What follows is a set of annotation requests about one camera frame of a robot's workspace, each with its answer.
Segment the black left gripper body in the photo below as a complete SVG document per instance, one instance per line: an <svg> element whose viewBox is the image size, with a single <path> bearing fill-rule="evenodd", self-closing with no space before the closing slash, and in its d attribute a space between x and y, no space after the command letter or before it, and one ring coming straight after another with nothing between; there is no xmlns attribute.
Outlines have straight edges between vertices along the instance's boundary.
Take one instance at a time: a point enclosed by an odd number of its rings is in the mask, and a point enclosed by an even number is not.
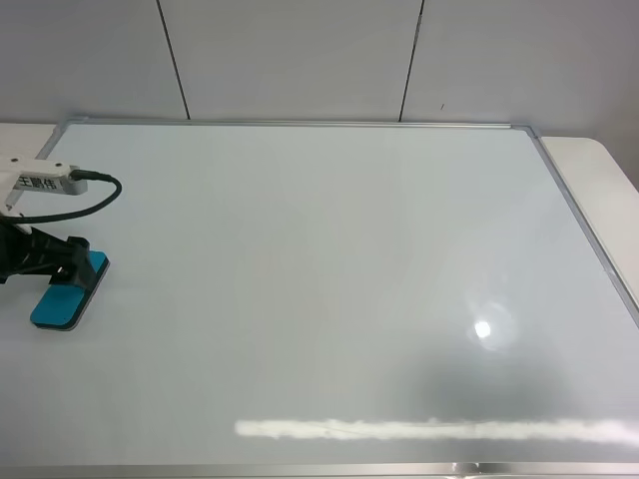
<svg viewBox="0 0 639 479"><path fill-rule="evenodd" d="M89 242L79 237L59 239L31 228L29 235L19 235L1 228L1 283L13 275L46 275L51 278L58 254L89 249Z"/></svg>

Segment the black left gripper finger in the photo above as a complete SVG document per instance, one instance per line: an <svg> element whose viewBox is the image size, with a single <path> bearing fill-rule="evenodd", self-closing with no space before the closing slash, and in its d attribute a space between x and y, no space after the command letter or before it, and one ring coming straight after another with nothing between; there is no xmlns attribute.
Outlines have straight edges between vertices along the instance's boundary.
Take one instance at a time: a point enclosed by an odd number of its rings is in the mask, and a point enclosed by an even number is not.
<svg viewBox="0 0 639 479"><path fill-rule="evenodd" d="M90 261L88 249L76 249L70 253L58 254L54 260L54 269L50 284L67 285L80 288L94 288L98 274Z"/></svg>

